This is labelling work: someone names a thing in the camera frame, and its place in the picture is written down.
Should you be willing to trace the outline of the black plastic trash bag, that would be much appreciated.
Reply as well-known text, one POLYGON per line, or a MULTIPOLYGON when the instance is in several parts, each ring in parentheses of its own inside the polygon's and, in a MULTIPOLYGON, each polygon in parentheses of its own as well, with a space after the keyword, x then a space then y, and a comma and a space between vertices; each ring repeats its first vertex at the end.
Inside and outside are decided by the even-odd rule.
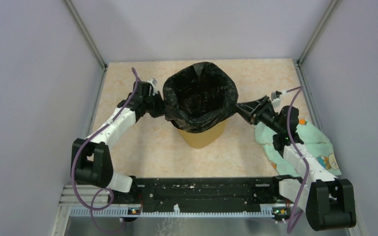
POLYGON ((162 92, 165 119, 188 133, 205 132, 233 116, 239 97, 234 81, 207 61, 170 76, 162 92))

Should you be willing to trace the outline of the yellow ribbed trash bin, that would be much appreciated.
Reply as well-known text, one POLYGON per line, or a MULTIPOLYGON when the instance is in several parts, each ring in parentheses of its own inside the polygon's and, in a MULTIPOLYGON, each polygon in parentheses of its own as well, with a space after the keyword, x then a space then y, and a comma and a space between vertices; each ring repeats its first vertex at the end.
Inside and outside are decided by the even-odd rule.
POLYGON ((180 129, 178 133, 191 148, 201 149, 213 143, 224 133, 227 122, 226 119, 201 133, 189 133, 180 129))

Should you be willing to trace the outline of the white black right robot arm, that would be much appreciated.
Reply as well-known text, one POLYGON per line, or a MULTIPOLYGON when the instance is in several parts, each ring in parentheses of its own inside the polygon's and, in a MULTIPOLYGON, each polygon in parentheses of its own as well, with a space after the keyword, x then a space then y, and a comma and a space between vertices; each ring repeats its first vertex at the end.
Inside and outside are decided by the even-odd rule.
POLYGON ((293 211, 301 209, 310 227, 324 231, 356 226, 354 189, 348 179, 340 179, 326 170, 310 154, 297 132, 299 110, 292 104, 280 112, 271 99, 238 103, 237 113, 249 124, 264 124, 274 131, 273 147, 302 179, 280 180, 271 186, 269 197, 276 203, 293 197, 293 211))

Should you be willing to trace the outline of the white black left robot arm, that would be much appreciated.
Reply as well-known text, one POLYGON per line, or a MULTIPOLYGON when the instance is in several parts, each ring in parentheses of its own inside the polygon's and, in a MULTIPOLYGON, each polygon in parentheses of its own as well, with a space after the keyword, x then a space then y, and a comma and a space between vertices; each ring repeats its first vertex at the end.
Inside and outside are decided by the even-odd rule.
POLYGON ((117 191, 126 203, 136 201, 138 190, 133 187, 133 179, 114 171, 111 151, 126 130, 146 113, 153 118, 164 115, 164 101, 156 85, 156 79, 135 82, 128 98, 117 105, 97 131, 74 141, 71 174, 76 183, 117 191))

